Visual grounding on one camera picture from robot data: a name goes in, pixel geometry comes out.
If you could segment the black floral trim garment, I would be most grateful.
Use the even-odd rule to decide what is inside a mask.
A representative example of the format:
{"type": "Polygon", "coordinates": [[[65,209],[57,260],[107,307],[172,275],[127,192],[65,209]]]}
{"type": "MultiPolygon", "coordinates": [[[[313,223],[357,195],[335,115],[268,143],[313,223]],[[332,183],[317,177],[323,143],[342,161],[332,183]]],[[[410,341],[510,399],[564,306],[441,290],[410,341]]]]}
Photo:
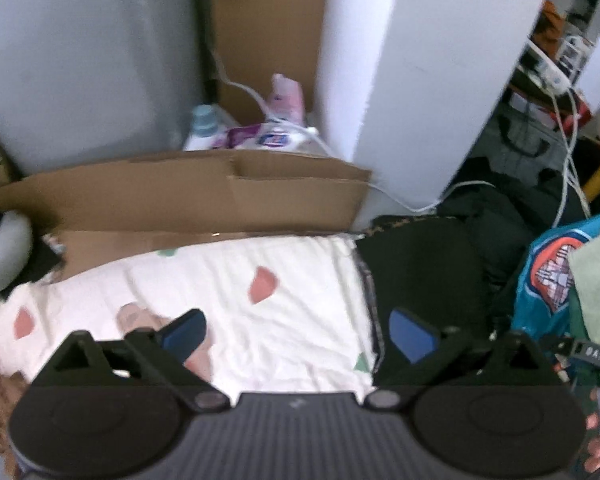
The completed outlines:
{"type": "Polygon", "coordinates": [[[388,385],[406,365],[392,344],[389,315],[410,311],[438,330],[455,326],[486,338],[501,318],[513,310],[486,279],[482,262],[465,227],[456,219],[431,220],[362,237],[356,242],[363,269],[373,281],[375,315],[379,323],[379,361],[373,384],[388,385]]]}

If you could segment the black clothes pile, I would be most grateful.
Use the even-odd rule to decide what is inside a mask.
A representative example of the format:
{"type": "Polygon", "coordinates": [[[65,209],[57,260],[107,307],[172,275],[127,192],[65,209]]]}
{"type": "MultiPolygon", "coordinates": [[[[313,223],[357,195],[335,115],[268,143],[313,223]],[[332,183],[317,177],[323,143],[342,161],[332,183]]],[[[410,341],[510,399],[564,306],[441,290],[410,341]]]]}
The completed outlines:
{"type": "Polygon", "coordinates": [[[492,170],[481,156],[465,160],[452,183],[437,213],[465,227],[488,283],[501,288],[519,271],[529,245],[552,227],[562,198],[562,174],[543,169],[538,183],[530,186],[492,170]]]}

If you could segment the bare foot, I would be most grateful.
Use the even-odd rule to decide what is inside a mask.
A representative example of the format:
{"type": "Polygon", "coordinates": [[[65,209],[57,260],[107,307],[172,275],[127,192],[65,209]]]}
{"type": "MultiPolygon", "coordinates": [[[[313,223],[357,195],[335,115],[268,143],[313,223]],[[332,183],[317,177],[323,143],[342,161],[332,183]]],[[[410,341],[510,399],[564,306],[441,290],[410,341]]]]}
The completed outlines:
{"type": "Polygon", "coordinates": [[[138,304],[125,304],[116,315],[123,335],[148,328],[157,334],[158,344],[192,373],[211,382],[211,328],[204,312],[192,309],[178,318],[166,318],[138,304]]]}

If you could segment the blue printed bag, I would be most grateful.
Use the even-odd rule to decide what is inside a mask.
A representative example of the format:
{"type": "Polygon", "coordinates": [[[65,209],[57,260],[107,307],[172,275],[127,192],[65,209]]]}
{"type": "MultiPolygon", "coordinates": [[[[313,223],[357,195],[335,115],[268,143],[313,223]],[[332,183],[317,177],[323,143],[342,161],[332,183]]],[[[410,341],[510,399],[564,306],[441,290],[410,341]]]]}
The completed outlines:
{"type": "Polygon", "coordinates": [[[520,272],[510,328],[533,340],[569,330],[569,292],[574,285],[569,255],[600,235],[600,214],[558,226],[529,247],[520,272]]]}

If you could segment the white patterned bed sheet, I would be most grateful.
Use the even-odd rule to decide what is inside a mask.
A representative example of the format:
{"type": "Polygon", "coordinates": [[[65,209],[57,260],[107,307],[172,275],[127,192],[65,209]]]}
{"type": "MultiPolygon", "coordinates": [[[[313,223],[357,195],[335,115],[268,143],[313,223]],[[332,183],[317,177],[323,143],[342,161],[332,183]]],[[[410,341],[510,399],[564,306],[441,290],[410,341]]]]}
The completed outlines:
{"type": "Polygon", "coordinates": [[[193,309],[207,333],[186,364],[232,399],[370,391],[374,328],[347,235],[163,249],[21,285],[0,300],[0,372],[33,378],[75,330],[115,340],[193,309]]]}

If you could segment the leopard print garment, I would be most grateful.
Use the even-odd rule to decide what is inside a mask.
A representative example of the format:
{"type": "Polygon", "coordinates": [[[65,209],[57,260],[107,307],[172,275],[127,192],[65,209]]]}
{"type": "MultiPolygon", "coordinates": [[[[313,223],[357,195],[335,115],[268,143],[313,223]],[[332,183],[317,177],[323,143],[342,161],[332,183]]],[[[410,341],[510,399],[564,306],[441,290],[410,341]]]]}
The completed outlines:
{"type": "Polygon", "coordinates": [[[440,217],[436,214],[426,214],[426,216],[393,216],[392,214],[386,214],[385,216],[373,219],[370,225],[362,231],[362,235],[364,237],[371,237],[378,233],[408,226],[409,224],[431,220],[453,220],[453,217],[440,217]]]}

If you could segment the brown cardboard sheet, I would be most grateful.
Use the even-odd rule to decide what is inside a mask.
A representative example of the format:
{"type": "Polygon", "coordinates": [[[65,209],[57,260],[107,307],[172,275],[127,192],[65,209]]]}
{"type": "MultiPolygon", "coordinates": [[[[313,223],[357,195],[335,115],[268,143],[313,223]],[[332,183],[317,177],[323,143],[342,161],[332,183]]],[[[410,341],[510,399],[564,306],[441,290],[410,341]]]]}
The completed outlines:
{"type": "Polygon", "coordinates": [[[65,245],[64,278],[122,258],[277,234],[350,230],[370,172],[272,151],[155,154],[42,172],[0,188],[65,245]]]}

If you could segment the grey neck pillow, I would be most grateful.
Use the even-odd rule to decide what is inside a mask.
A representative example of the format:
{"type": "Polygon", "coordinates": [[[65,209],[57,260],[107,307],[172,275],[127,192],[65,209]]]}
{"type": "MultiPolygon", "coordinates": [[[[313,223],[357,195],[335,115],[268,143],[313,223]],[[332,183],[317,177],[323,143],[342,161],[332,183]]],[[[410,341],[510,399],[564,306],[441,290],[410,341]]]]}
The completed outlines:
{"type": "Polygon", "coordinates": [[[0,220],[0,292],[27,265],[33,244],[30,220],[17,211],[7,211],[0,220]]]}

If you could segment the blue cap bottle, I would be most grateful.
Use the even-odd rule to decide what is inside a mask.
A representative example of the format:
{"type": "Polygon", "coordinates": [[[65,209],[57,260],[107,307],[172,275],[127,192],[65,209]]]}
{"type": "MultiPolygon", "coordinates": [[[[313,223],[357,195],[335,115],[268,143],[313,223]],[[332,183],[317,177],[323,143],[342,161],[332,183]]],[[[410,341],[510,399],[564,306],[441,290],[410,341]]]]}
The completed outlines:
{"type": "Polygon", "coordinates": [[[183,150],[186,152],[216,150],[225,145],[225,140],[226,128],[215,108],[210,104],[196,106],[192,111],[189,135],[183,150]]]}

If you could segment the pink detergent bottle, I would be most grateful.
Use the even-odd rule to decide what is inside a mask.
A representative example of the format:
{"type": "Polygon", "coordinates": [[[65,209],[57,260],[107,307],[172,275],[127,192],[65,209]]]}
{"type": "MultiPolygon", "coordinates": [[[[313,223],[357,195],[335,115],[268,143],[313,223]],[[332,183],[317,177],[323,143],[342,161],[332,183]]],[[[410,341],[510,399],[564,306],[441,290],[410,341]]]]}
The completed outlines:
{"type": "Polygon", "coordinates": [[[300,82],[280,73],[274,74],[268,109],[277,118],[303,126],[306,107],[300,82]]]}

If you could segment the white power strip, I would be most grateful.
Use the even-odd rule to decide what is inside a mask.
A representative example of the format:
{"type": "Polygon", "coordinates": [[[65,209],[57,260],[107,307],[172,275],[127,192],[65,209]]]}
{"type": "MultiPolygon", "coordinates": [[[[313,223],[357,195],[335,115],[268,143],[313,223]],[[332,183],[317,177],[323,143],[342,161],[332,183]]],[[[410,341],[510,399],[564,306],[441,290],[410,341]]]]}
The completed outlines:
{"type": "Polygon", "coordinates": [[[564,72],[530,39],[527,40],[527,50],[536,59],[533,70],[546,93],[562,96],[571,89],[571,82],[564,72]]]}

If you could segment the tall cardboard box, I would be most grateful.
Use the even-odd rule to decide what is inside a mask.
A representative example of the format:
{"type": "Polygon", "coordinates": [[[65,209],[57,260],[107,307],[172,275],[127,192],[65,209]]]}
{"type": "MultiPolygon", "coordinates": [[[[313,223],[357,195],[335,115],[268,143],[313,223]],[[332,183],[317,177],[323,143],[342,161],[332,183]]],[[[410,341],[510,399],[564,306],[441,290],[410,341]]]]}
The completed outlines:
{"type": "Polygon", "coordinates": [[[227,75],[261,96],[275,73],[302,84],[311,108],[325,0],[211,0],[215,38],[227,75]]]}

